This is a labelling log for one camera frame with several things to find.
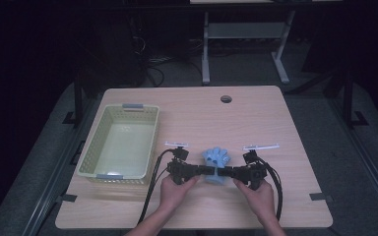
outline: gray floor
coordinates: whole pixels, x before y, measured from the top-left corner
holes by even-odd
[[[307,82],[316,75],[301,73],[301,65],[308,45],[290,44],[283,56],[291,83],[283,85],[269,53],[234,54],[213,57],[211,86],[275,85],[289,90]],[[201,58],[191,62],[200,68]],[[197,87],[201,75],[196,67],[185,62],[170,62],[157,66],[165,75],[162,87]],[[159,80],[159,73],[151,71]],[[144,87],[151,87],[146,82]],[[334,219],[329,229],[287,229],[288,235],[378,235],[378,193],[373,187],[358,148],[353,144],[348,129],[336,113],[341,98],[329,100],[322,95],[324,83],[302,93],[286,95],[285,100],[312,167],[326,196]],[[122,235],[120,230],[61,230],[54,225],[60,204],[43,207],[48,217],[42,225],[33,225],[32,215],[41,209],[39,200],[50,189],[49,201],[54,201],[68,186],[74,165],[70,158],[76,147],[87,137],[100,97],[86,101],[86,119],[78,129],[63,125],[67,112],[74,110],[73,87],[66,88],[54,107],[47,124],[0,207],[0,235]],[[378,112],[369,95],[355,86],[354,110],[359,110],[369,126],[356,127],[356,133],[378,167]],[[196,235],[193,231],[163,231],[160,235]],[[214,230],[207,235],[266,235],[262,230]]]

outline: wooden table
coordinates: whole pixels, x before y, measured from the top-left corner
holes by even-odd
[[[231,103],[221,102],[223,95]],[[258,155],[280,174],[283,184],[282,227],[329,227],[333,219],[325,201],[312,201],[321,193],[312,167],[283,95],[277,87],[122,88],[108,90],[90,130],[90,136],[106,104],[143,103],[159,106],[159,128],[155,157],[167,149],[165,142],[188,143],[188,163],[204,164],[208,148],[228,150],[230,166],[245,165],[243,146],[279,144],[259,150]],[[87,140],[84,152],[90,141]],[[160,170],[171,160],[165,155]],[[133,228],[140,216],[147,187],[90,182],[76,173],[67,190],[78,196],[63,202],[56,225],[63,229]],[[146,214],[158,206],[157,184]],[[204,182],[191,190],[167,229],[260,228],[244,197],[230,179],[224,186]]]

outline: dark background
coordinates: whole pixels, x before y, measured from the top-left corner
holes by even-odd
[[[378,108],[378,1],[368,2],[331,15],[299,11],[291,35],[313,39],[304,70],[324,73],[346,60]],[[0,1],[0,204],[58,97],[81,71],[91,75],[83,82],[89,96],[145,79],[127,18],[76,6],[82,1]],[[188,13],[146,15],[152,17],[142,19],[138,33],[180,56],[185,40],[202,33],[192,30],[199,19]]]

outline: light green basket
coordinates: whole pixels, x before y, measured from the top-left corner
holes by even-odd
[[[107,105],[78,174],[91,181],[148,184],[158,132],[159,108],[143,104]]]

